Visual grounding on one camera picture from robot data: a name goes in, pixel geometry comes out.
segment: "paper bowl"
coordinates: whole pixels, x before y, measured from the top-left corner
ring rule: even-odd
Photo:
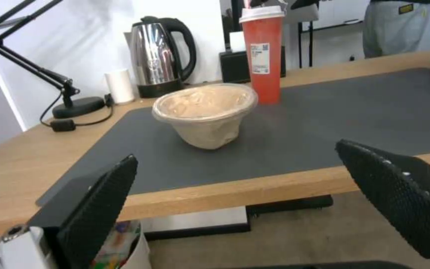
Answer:
[[[152,114],[190,145],[217,149],[239,136],[242,118],[257,102],[256,92],[246,85],[213,84],[164,95],[155,101]]]

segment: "white cup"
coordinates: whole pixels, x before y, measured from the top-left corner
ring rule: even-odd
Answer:
[[[116,104],[132,102],[135,99],[127,69],[114,70],[105,75],[112,99]]]
[[[230,33],[230,48],[232,52],[246,51],[243,31]]]

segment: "kettle base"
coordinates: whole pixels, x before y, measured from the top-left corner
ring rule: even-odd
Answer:
[[[167,93],[175,92],[184,88],[180,79],[153,85],[137,85],[141,98],[161,97]]]

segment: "black lamp base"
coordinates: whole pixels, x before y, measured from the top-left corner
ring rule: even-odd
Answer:
[[[72,117],[89,114],[103,108],[106,104],[101,97],[86,97],[72,100],[72,107],[65,107],[60,104],[53,108],[53,116],[55,119],[67,119]]]

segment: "black box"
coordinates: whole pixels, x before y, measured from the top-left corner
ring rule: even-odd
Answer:
[[[250,82],[250,71],[246,51],[232,52],[230,50],[220,53],[220,66],[222,67],[223,82],[246,83]],[[286,76],[285,46],[281,46],[281,78]]]

